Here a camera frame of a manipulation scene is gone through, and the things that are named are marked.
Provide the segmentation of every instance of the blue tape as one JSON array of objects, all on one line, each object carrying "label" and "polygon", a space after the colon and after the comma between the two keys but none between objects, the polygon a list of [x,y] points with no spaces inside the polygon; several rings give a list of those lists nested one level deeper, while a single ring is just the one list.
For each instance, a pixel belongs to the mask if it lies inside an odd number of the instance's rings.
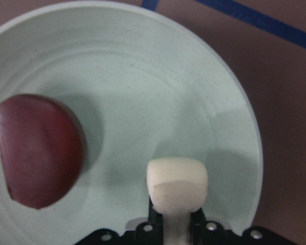
[{"label": "blue tape", "polygon": [[196,0],[247,24],[272,33],[284,40],[306,48],[306,32],[262,14],[233,0]]},{"label": "blue tape", "polygon": [[141,7],[152,11],[157,9],[159,0],[143,0]]}]

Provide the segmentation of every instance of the black bracket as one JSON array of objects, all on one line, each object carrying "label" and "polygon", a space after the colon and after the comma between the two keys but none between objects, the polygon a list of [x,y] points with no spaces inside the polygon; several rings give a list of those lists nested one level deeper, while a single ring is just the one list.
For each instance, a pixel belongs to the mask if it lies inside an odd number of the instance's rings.
[{"label": "black bracket", "polygon": [[[203,210],[191,215],[191,240],[193,245],[295,245],[291,241],[262,227],[251,227],[242,236],[214,220],[206,219]],[[113,230],[99,229],[76,243],[76,245],[163,245],[163,219],[149,202],[148,219],[134,230],[119,236]]]}]

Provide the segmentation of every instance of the plate rim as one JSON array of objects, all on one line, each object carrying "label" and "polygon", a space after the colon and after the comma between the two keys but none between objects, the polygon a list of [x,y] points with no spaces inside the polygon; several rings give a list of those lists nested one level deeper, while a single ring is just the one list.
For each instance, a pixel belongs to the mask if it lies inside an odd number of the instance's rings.
[{"label": "plate rim", "polygon": [[176,21],[163,16],[159,13],[153,12],[148,9],[144,9],[142,7],[125,4],[125,3],[119,3],[119,2],[107,2],[107,1],[75,1],[75,2],[64,2],[64,3],[57,3],[52,4],[44,7],[37,8],[35,10],[29,11],[27,13],[24,13],[20,16],[17,16],[10,21],[4,23],[0,26],[0,35],[4,34],[5,32],[9,31],[10,29],[13,29],[15,26],[22,24],[23,22],[29,21],[33,18],[39,17],[41,15],[58,12],[58,11],[64,11],[69,9],[78,9],[78,8],[109,8],[109,9],[116,9],[116,10],[122,10],[127,12],[132,12],[135,14],[142,15],[144,17],[149,17],[151,19],[157,20],[159,22],[162,22],[165,25],[170,26],[173,29],[178,29],[180,32],[183,32],[186,35],[191,36],[194,38],[202,47],[206,48],[217,60],[218,62],[225,68],[225,70],[228,72],[228,74],[231,76],[231,79],[236,83],[237,88],[239,89],[243,99],[246,102],[246,107],[249,111],[251,121],[254,125],[255,129],[255,135],[258,143],[258,154],[259,154],[259,171],[260,174],[258,175],[257,179],[257,186],[256,186],[256,197],[252,203],[252,208],[249,212],[249,215],[247,216],[247,223],[246,227],[250,227],[252,224],[252,221],[254,219],[254,216],[258,210],[259,201],[261,198],[261,192],[262,192],[262,185],[263,185],[263,174],[264,174],[264,168],[263,168],[263,147],[262,147],[262,140],[261,140],[261,134],[260,129],[258,126],[257,118],[255,116],[255,113],[253,111],[253,108],[251,106],[251,103],[248,99],[248,96],[243,89],[241,83],[235,76],[234,72],[230,69],[230,67],[226,64],[226,62],[219,56],[219,54],[210,47],[205,41],[203,41],[199,36],[197,36],[195,33],[187,29],[186,27],[182,26],[181,24],[177,23]]}]

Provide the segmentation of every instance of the screw head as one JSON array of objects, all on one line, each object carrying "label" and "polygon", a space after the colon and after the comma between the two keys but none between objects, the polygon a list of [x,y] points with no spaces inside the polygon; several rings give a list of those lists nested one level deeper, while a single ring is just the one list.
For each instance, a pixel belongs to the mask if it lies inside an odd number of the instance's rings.
[{"label": "screw head", "polygon": [[263,234],[258,230],[252,230],[250,232],[250,236],[254,239],[262,239],[263,238]]},{"label": "screw head", "polygon": [[210,231],[215,231],[218,227],[217,227],[216,223],[214,223],[214,222],[208,222],[208,223],[206,224],[206,228],[207,228],[208,230],[210,230]]},{"label": "screw head", "polygon": [[149,231],[153,230],[153,226],[152,225],[145,225],[143,227],[143,230],[146,231],[146,232],[149,232]]},{"label": "screw head", "polygon": [[112,239],[112,236],[109,233],[101,236],[101,241],[110,241],[111,239]]}]

